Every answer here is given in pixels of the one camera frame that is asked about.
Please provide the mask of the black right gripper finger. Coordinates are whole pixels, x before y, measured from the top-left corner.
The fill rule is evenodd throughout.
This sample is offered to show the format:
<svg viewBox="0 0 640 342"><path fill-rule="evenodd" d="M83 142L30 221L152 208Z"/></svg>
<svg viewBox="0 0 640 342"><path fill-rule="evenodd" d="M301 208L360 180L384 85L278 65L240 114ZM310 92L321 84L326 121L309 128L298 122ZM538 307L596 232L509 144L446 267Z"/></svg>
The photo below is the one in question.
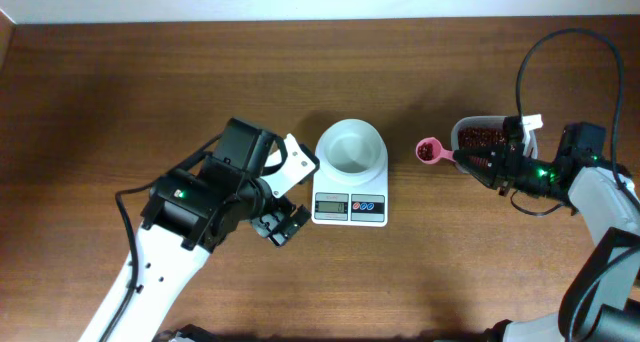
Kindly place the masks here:
<svg viewBox="0 0 640 342"><path fill-rule="evenodd" d="M485 187L498 187L498 168L493 163L473 164L460 162L459 165Z"/></svg>
<svg viewBox="0 0 640 342"><path fill-rule="evenodd" d="M499 146L458 149L453 158L461 166L491 166L499 152Z"/></svg>

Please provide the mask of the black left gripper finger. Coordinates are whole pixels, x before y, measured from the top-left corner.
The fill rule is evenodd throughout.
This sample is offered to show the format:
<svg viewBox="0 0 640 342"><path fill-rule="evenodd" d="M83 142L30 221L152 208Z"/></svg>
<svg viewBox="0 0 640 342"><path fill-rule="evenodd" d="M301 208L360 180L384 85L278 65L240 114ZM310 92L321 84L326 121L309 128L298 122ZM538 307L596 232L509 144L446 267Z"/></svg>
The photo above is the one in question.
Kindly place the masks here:
<svg viewBox="0 0 640 342"><path fill-rule="evenodd" d="M269 238L276 232L280 220L274 214L265 214L252 219L250 224L262 238Z"/></svg>
<svg viewBox="0 0 640 342"><path fill-rule="evenodd" d="M268 239L276 247L282 247L309 221L311 212L307 207L301 205L289 215L278 212L274 218L276 224Z"/></svg>

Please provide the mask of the pink measuring scoop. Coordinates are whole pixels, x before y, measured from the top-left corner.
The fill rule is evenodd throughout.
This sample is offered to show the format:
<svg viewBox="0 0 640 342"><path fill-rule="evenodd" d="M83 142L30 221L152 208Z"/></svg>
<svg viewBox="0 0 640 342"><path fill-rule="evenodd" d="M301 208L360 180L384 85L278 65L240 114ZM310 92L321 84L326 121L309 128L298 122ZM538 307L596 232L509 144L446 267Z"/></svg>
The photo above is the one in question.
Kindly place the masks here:
<svg viewBox="0 0 640 342"><path fill-rule="evenodd" d="M422 139L415 148L416 157L424 164L433 165L441 160L454 162L453 152L445 149L435 137Z"/></svg>

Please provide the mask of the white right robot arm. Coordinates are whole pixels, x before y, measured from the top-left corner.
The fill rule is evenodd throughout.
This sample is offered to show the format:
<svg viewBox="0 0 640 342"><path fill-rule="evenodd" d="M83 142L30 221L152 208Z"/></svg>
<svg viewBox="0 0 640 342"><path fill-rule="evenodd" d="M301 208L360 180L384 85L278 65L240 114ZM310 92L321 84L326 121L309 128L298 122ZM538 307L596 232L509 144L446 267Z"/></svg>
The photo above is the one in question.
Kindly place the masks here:
<svg viewBox="0 0 640 342"><path fill-rule="evenodd" d="M480 116L451 133L460 169L501 195L522 192L580 214L595 248L565 293L559 311L528 322L505 320L485 341L636 341L639 304L639 199L626 169L607 160L603 127L565 126L555 158L537 157L533 118Z"/></svg>

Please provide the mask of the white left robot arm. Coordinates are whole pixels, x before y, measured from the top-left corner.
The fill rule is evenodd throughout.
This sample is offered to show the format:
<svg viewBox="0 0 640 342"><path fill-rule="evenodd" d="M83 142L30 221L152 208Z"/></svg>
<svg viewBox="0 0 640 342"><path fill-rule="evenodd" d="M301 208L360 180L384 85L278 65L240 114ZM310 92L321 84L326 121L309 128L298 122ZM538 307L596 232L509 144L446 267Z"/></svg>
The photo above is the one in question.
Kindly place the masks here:
<svg viewBox="0 0 640 342"><path fill-rule="evenodd" d="M141 186L149 199L134 227L115 195L129 254L81 338L150 341L189 281L239 223L277 247L310 219L286 196L309 180L319 159L293 135L238 118L190 156Z"/></svg>

